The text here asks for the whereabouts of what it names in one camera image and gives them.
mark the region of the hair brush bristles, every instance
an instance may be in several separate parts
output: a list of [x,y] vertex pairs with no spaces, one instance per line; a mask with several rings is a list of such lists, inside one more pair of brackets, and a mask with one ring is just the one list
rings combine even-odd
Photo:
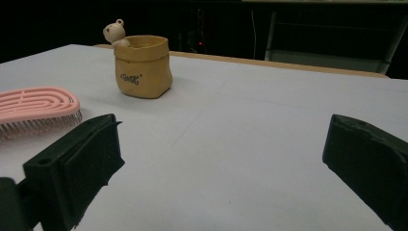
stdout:
[[0,140],[59,131],[81,123],[78,99],[55,87],[0,93]]

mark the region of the teddy bear toy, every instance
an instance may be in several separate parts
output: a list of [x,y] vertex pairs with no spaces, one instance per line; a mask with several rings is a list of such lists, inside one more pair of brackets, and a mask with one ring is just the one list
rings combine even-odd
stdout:
[[122,19],[118,19],[115,23],[111,23],[103,29],[103,35],[105,39],[116,48],[117,46],[129,46],[129,40],[126,38],[125,29],[123,28],[124,22]]

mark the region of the table surface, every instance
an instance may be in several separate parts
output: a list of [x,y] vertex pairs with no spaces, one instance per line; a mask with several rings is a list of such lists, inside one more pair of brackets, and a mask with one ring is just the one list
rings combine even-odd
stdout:
[[[115,114],[126,162],[86,230],[391,230],[322,162],[333,114],[408,141],[408,81],[171,56],[158,99],[122,94],[113,50],[68,45],[0,64],[0,90],[58,86],[84,120]],[[67,131],[0,141],[0,176]]]

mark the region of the small container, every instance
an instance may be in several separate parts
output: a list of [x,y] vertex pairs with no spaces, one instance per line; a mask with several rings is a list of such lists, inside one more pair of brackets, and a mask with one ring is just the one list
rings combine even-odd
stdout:
[[117,86],[126,95],[159,98],[172,84],[168,39],[130,36],[129,46],[115,48]]

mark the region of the black wall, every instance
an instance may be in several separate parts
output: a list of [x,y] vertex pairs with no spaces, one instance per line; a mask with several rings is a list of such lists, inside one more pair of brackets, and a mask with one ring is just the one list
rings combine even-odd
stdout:
[[[13,2],[3,8],[9,13],[0,14],[0,63],[67,44],[108,43],[102,29],[118,18],[128,36],[167,37],[170,50],[263,60],[272,12],[273,49],[381,60],[408,13],[404,4],[84,2]],[[406,34],[387,73],[392,78],[408,79]]]

